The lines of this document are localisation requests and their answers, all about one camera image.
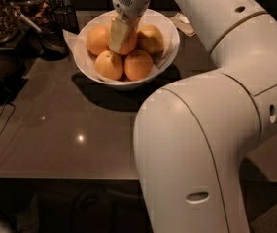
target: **orange fruit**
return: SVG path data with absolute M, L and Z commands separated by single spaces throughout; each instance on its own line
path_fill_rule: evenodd
M 122 77 L 124 71 L 122 58 L 111 50 L 105 50 L 97 56 L 94 68 L 103 77 L 115 81 Z
M 107 36 L 108 45 L 110 40 L 111 25 L 112 25 L 112 20 L 109 21 L 106 27 L 106 36 Z M 126 38 L 126 40 L 123 42 L 118 54 L 125 56 L 125 55 L 128 55 L 130 52 L 132 52 L 136 48 L 137 39 L 138 39 L 137 30 L 135 27 L 133 27 L 128 37 Z
M 164 38 L 159 28 L 151 24 L 142 26 L 138 30 L 137 48 L 149 55 L 160 53 L 164 49 Z
M 154 65 L 150 55 L 144 50 L 134 50 L 124 61 L 124 71 L 131 81 L 139 81 L 146 78 Z
M 99 55 L 101 52 L 109 49 L 106 26 L 97 25 L 90 29 L 87 34 L 87 49 L 94 55 Z

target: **white robotic arm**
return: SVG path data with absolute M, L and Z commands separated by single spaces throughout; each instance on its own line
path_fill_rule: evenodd
M 134 125 L 155 233 L 249 232 L 245 155 L 277 132 L 277 22 L 254 0 L 175 0 L 217 70 L 152 94 Z

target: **bowl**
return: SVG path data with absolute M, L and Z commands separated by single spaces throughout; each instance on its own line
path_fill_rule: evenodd
M 74 39 L 72 34 L 68 36 L 68 34 L 70 34 L 68 32 L 64 32 L 64 36 L 72 51 L 74 60 L 83 74 L 97 83 L 102 83 L 116 90 L 132 90 L 152 81 L 169 67 L 175 59 L 179 49 L 179 33 L 176 26 L 168 17 L 148 9 L 140 19 L 138 30 L 145 24 L 152 24 L 158 27 L 164 38 L 164 50 L 156 56 L 153 56 L 154 66 L 151 73 L 145 79 L 139 81 L 113 81 L 102 77 L 94 69 L 96 56 L 88 52 L 86 40 L 87 34 L 91 28 L 97 25 L 107 25 L 114 13 L 115 11 L 110 11 L 93 19 L 80 31 L 76 39 Z

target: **bowl of oranges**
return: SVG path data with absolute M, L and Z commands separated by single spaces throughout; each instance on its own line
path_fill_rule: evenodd
M 95 82 L 117 90 L 132 90 L 155 79 L 175 59 L 179 33 L 163 14 L 148 9 L 119 52 L 109 49 L 115 11 L 89 22 L 78 36 L 66 41 L 80 71 Z

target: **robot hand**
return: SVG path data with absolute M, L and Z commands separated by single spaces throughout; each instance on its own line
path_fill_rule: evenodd
M 119 52 L 130 31 L 148 9 L 150 0 L 112 0 L 118 15 L 113 18 L 109 48 Z

